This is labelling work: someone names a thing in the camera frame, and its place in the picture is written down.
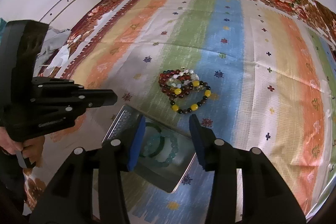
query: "beaded bracelet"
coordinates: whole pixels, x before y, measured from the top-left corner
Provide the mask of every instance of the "beaded bracelet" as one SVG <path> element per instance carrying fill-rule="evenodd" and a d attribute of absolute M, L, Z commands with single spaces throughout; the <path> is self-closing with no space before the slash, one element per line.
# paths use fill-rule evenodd
<path fill-rule="evenodd" d="M 194 73 L 194 70 L 185 70 L 184 68 L 181 68 L 181 70 L 163 71 L 159 77 L 159 85 L 162 88 L 161 91 L 169 96 L 172 110 L 178 112 L 179 114 L 187 114 L 188 112 L 197 110 L 206 102 L 208 97 L 211 95 L 211 88 L 208 86 L 208 83 L 199 81 L 199 77 Z M 206 91 L 202 100 L 191 105 L 188 109 L 182 110 L 175 104 L 175 98 L 184 98 L 184 96 L 190 94 L 190 91 L 194 90 L 198 92 L 204 88 Z"/>

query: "finger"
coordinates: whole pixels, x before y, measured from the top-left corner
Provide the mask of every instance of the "finger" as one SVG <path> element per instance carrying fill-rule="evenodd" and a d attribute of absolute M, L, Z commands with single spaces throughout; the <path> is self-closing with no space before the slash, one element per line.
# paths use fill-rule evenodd
<path fill-rule="evenodd" d="M 23 150 L 23 143 L 12 141 L 12 146 L 18 151 Z"/>
<path fill-rule="evenodd" d="M 22 150 L 22 156 L 26 159 L 26 158 L 30 158 L 30 157 L 34 157 L 36 154 L 36 148 L 34 145 L 30 145 L 25 147 Z"/>
<path fill-rule="evenodd" d="M 10 147 L 10 146 L 8 146 L 8 147 L 3 147 L 3 149 L 5 149 L 9 154 L 11 154 L 11 155 L 15 155 L 15 150 L 16 150 L 16 149 L 14 149 L 13 147 Z"/>
<path fill-rule="evenodd" d="M 45 137 L 44 136 L 39 136 L 33 139 L 29 139 L 23 142 L 23 146 L 30 146 L 30 145 L 43 145 L 45 141 Z"/>

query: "star pattern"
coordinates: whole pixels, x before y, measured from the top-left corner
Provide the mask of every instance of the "star pattern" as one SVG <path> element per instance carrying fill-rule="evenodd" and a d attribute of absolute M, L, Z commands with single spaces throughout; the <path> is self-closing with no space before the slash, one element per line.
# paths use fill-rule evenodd
<path fill-rule="evenodd" d="M 204 127 L 212 127 L 213 121 L 209 118 L 203 118 L 201 125 Z"/>
<path fill-rule="evenodd" d="M 150 61 L 152 60 L 152 58 L 151 58 L 151 56 L 149 55 L 149 56 L 146 56 L 145 58 L 144 58 L 144 62 L 145 63 L 149 63 Z"/>
<path fill-rule="evenodd" d="M 183 184 L 183 185 L 191 185 L 191 181 L 192 181 L 193 179 L 189 176 L 189 175 L 185 175 L 184 177 L 183 177 L 183 179 L 181 180 L 181 183 Z"/>
<path fill-rule="evenodd" d="M 224 73 L 221 72 L 221 70 L 215 71 L 215 74 L 214 74 L 214 76 L 216 76 L 217 78 L 223 78 L 223 75 L 224 75 Z"/>
<path fill-rule="evenodd" d="M 131 98 L 132 98 L 132 95 L 130 94 L 130 93 L 125 93 L 123 96 L 122 96 L 122 98 L 124 99 L 124 101 L 126 102 L 126 101 L 130 101 L 131 100 Z"/>

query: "cloth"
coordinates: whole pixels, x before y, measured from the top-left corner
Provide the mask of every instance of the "cloth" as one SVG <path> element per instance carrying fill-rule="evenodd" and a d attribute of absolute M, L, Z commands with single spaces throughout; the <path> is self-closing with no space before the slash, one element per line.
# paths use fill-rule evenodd
<path fill-rule="evenodd" d="M 68 40 L 70 33 L 71 31 L 68 29 L 56 30 L 53 27 L 49 27 L 47 34 L 44 38 L 41 51 L 38 54 L 35 62 L 34 74 L 33 74 L 34 76 L 38 75 L 39 71 L 41 70 L 41 66 L 50 58 L 50 56 L 54 53 L 54 51 L 62 48 L 62 46 Z"/>
<path fill-rule="evenodd" d="M 260 147 L 308 217 L 335 178 L 335 22 L 315 0 L 102 0 L 73 28 L 70 57 L 52 75 L 113 89 L 118 102 L 89 109 L 75 127 L 50 134 L 44 165 L 28 178 L 47 184 L 74 148 L 100 147 L 124 103 L 188 134 L 189 115 L 173 112 L 157 83 L 163 70 L 183 66 L 211 86 L 196 112 L 202 125 L 233 147 Z M 185 108 L 196 98 L 178 104 Z M 172 194 L 134 173 L 122 179 L 138 223 L 204 223 L 213 174 L 197 161 Z M 238 181 L 236 220 L 241 173 Z M 98 217 L 97 206 L 93 212 Z"/>

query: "white bead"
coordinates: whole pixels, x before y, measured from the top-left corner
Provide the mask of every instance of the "white bead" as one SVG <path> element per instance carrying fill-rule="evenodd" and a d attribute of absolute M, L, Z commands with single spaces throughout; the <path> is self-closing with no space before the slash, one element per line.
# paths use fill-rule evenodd
<path fill-rule="evenodd" d="M 197 74 L 192 74 L 191 76 L 191 80 L 199 80 L 200 78 L 198 77 L 198 75 Z"/>

